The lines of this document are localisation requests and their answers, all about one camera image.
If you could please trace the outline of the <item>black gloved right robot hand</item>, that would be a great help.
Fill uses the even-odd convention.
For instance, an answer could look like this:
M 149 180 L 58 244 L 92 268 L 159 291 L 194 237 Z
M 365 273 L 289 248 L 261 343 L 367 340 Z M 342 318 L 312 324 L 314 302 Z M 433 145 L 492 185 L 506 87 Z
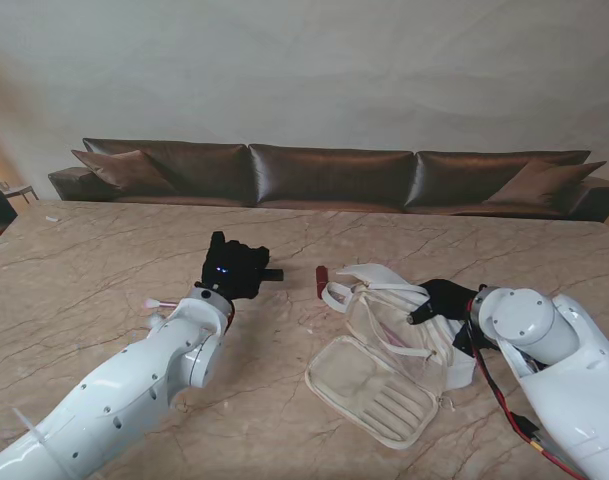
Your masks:
M 410 325 L 422 324 L 438 315 L 449 320 L 467 321 L 473 301 L 480 290 L 472 290 L 446 279 L 431 279 L 421 284 L 428 300 L 411 312 Z

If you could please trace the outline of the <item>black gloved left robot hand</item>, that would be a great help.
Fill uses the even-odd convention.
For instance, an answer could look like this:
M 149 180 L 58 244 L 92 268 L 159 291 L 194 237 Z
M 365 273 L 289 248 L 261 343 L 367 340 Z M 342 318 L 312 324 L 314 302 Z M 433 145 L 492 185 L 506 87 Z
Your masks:
M 259 293 L 269 258 L 266 247 L 251 248 L 215 231 L 202 266 L 201 283 L 230 301 L 253 299 Z

